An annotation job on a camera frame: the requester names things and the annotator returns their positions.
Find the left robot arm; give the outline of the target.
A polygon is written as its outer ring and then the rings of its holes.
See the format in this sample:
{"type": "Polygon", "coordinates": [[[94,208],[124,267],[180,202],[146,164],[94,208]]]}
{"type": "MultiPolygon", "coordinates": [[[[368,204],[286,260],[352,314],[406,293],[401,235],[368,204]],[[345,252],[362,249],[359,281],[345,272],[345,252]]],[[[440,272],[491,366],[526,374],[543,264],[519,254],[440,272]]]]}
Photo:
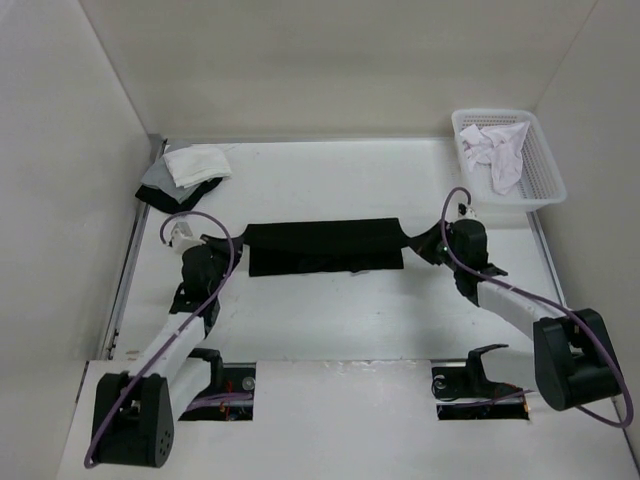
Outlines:
{"type": "Polygon", "coordinates": [[[243,243],[242,237],[204,235],[182,253],[182,280],[164,327],[128,369],[105,374],[97,384],[86,467],[162,467],[176,421],[197,395],[221,393],[221,355],[201,344],[216,323],[218,294],[241,259],[243,243]]]}

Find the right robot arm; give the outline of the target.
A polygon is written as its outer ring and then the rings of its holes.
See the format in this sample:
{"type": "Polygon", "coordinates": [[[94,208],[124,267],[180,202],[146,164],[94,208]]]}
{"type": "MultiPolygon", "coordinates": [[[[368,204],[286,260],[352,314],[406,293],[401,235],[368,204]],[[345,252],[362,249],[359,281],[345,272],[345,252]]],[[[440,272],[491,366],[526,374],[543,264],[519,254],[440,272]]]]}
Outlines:
{"type": "Polygon", "coordinates": [[[489,262],[484,225],[471,218],[438,221],[415,251],[453,273],[458,292],[505,320],[533,343],[537,392],[556,411],[625,393],[624,378],[604,320],[593,309],[571,311],[512,286],[489,262]]]}

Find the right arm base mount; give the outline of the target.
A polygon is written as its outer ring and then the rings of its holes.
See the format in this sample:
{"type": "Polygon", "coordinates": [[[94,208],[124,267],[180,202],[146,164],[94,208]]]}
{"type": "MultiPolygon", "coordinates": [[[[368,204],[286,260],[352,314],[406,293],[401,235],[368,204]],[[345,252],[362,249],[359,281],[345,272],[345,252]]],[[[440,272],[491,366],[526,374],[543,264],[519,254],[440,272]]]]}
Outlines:
{"type": "Polygon", "coordinates": [[[510,383],[490,380],[483,355],[507,348],[490,344],[468,352],[463,365],[433,366],[431,393],[441,421],[529,420],[527,392],[510,383]]]}

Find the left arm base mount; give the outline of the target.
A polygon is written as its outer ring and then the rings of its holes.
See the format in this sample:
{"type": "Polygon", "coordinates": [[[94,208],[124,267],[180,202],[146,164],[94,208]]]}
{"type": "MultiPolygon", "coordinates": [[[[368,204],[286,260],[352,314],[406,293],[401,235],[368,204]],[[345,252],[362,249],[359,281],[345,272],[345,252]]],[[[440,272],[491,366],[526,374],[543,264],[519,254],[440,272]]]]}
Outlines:
{"type": "Polygon", "coordinates": [[[180,421],[251,421],[257,365],[226,363],[218,350],[196,348],[189,359],[205,362],[210,382],[191,401],[180,421]]]}

